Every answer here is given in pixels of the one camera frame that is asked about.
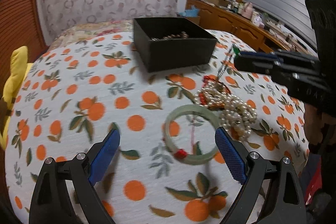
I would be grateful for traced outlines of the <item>person's right hand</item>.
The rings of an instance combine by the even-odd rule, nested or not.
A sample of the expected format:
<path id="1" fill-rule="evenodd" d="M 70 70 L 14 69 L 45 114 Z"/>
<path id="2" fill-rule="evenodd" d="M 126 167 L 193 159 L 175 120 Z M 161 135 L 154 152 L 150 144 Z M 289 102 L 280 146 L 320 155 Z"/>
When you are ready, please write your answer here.
<path id="1" fill-rule="evenodd" d="M 304 133 L 313 154 L 322 155 L 335 147 L 335 117 L 318 111 L 305 104 Z"/>

